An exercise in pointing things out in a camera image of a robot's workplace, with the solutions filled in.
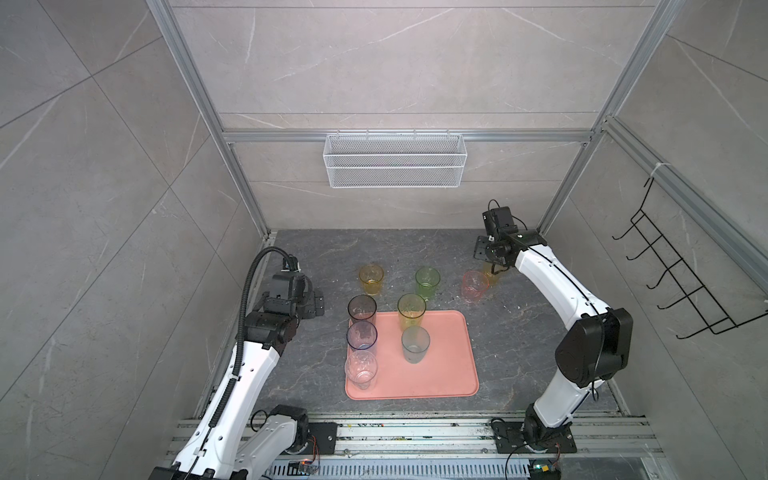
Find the dark grey tall glass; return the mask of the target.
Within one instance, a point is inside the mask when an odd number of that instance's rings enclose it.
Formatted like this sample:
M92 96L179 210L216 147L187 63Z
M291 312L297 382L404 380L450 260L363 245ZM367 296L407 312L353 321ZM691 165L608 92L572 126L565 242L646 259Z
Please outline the dark grey tall glass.
M352 323L369 322L376 323L377 303L367 294L353 297L347 304L347 312Z

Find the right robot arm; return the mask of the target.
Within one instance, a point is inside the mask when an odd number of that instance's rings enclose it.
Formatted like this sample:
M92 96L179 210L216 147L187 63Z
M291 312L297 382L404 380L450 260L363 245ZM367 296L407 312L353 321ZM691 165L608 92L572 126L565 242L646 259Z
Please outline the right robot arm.
M474 257L528 278L560 316L566 334L555 350L557 370L545 392L526 410L521 433L525 447L543 452L563 437L588 395L626 368L632 316L592 294L560 262L544 237L528 229L508 207L488 207L485 233Z

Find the green short glass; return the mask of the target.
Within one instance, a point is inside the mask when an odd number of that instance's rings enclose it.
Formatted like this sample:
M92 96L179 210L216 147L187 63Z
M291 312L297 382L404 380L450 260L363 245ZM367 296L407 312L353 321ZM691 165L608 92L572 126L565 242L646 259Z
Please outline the green short glass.
M441 281L439 271L430 266L422 266L415 273L416 293L425 301L434 297Z

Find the yellow short glass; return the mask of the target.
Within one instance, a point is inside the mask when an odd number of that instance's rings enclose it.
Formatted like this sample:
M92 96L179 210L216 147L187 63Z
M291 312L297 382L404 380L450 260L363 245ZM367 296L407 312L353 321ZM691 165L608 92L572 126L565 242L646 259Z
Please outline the yellow short glass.
M370 296L379 295L382 290L384 270L376 264L364 265L360 268L358 278L364 292Z

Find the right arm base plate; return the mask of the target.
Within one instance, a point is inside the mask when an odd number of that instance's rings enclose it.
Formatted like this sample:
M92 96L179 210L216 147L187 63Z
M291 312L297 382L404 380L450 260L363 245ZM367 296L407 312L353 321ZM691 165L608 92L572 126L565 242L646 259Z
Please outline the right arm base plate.
M498 453L570 454L577 452L570 423L557 428L547 428L539 427L535 422L528 424L494 418L489 422L489 426Z

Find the green tall glass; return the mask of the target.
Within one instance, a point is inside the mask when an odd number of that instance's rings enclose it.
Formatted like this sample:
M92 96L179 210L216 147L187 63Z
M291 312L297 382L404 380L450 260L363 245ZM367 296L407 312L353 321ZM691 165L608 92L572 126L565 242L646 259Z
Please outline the green tall glass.
M397 303L399 325L402 331L421 325L426 312L426 301L415 293L402 295Z

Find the teal tall glass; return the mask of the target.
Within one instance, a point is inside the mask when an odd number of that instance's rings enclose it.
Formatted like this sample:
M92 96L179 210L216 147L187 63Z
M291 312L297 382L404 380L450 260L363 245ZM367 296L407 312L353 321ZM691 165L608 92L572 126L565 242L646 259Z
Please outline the teal tall glass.
M403 355L410 364L420 363L431 345L428 331L421 326L412 326L403 331L401 336Z

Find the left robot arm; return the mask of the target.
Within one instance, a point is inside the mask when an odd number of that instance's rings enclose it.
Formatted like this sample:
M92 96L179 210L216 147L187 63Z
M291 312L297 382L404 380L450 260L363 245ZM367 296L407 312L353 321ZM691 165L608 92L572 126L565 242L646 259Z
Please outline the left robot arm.
M244 339L203 419L169 467L151 479L259 479L283 453L311 447L304 408L278 405L246 442L254 406L300 322L324 314L320 291L299 271L275 274L244 319Z

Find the amber tall glass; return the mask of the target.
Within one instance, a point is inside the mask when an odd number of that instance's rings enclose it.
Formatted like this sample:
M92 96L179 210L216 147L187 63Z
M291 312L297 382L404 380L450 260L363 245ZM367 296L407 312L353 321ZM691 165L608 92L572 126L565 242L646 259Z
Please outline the amber tall glass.
M483 264L483 273L486 276L490 286L496 285L506 271L506 268L503 268L502 266L494 263L485 262Z

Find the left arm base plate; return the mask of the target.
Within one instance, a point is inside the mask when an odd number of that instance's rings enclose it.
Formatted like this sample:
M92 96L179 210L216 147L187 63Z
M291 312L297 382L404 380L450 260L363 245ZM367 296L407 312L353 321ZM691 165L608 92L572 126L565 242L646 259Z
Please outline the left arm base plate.
M287 450L286 453L311 455L315 452L319 455L332 455L335 452L337 437L337 423L309 422L306 426L299 426L292 450Z

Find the blue tall glass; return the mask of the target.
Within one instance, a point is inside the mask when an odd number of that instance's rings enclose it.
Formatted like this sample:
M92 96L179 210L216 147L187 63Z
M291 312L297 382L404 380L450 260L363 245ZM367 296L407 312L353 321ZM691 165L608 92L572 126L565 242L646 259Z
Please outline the blue tall glass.
M376 353L378 330L376 325L369 321L353 322L346 333L346 341L353 352Z

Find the clear short glass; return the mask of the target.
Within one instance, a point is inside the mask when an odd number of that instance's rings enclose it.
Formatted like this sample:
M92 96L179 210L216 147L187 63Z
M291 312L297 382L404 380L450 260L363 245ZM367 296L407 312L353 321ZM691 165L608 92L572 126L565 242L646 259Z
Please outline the clear short glass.
M352 350L345 363L347 380L356 388L367 390L373 386L378 373L376 356L365 350Z

